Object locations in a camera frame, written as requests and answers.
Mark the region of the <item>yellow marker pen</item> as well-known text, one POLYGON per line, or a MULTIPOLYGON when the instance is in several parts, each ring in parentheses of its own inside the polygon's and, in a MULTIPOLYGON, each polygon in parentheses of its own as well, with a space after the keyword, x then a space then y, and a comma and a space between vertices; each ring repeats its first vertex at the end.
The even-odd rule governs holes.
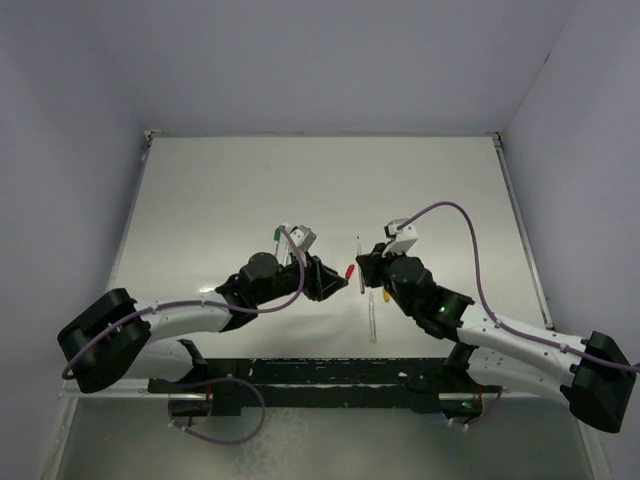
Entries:
POLYGON ((376 315, 375 315, 375 301, 373 291, 368 292, 368 320, 369 320, 369 335, 371 343, 377 342, 377 330, 376 330, 376 315))

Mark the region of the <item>blue marker pen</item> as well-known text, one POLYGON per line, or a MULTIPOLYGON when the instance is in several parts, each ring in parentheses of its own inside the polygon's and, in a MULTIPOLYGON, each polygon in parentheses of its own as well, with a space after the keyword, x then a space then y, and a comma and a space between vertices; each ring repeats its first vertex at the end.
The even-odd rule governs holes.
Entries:
POLYGON ((283 240, 283 265, 287 266, 289 264, 289 243, 286 238, 283 240))

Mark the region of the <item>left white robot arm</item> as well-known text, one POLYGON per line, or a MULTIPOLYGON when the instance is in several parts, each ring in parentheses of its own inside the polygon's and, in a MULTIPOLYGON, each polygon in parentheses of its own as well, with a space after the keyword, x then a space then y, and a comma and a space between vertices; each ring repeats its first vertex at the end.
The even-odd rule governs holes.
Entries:
POLYGON ((324 301, 347 284, 317 256, 305 254, 283 266, 261 252, 215 290, 189 299, 136 300, 115 288, 58 333, 67 361, 62 377, 86 394, 124 378, 166 380, 194 392, 204 384, 206 369, 186 336, 237 330, 301 296, 324 301))

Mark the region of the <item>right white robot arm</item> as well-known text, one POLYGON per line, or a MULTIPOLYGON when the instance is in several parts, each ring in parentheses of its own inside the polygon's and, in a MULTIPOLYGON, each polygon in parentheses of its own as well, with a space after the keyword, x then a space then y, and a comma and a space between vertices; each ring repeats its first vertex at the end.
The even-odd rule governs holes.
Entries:
POLYGON ((620 431, 639 368, 611 336, 567 335, 488 313, 437 284, 419 258, 388 254, 382 243, 356 262, 366 286, 386 290, 427 335, 454 342, 444 369, 452 389, 477 383, 531 393, 597 430, 620 431))

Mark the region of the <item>green marker pen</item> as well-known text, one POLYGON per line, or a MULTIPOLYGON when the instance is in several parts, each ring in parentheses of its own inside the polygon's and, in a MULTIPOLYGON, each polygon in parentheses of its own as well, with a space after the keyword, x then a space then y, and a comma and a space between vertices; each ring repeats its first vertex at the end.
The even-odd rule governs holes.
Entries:
POLYGON ((280 238, 281 238, 281 229, 280 227, 276 227, 273 234, 273 251, 272 251, 272 254, 276 259, 278 258, 278 253, 279 253, 280 238))

